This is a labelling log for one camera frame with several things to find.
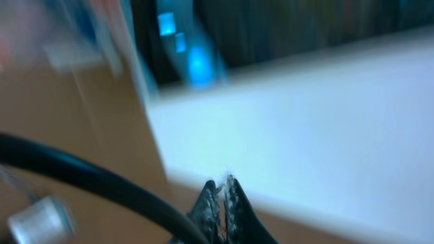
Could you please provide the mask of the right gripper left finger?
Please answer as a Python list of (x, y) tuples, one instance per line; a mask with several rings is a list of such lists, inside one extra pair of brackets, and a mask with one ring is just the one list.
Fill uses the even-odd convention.
[(209, 243), (224, 243), (224, 237), (219, 233), (220, 207), (215, 181), (208, 180), (204, 184), (186, 217), (204, 234)]

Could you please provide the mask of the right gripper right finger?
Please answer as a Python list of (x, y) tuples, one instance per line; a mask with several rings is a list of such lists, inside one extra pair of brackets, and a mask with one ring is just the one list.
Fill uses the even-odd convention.
[(277, 244), (256, 215), (239, 181), (233, 175), (226, 178), (224, 208), (227, 243)]

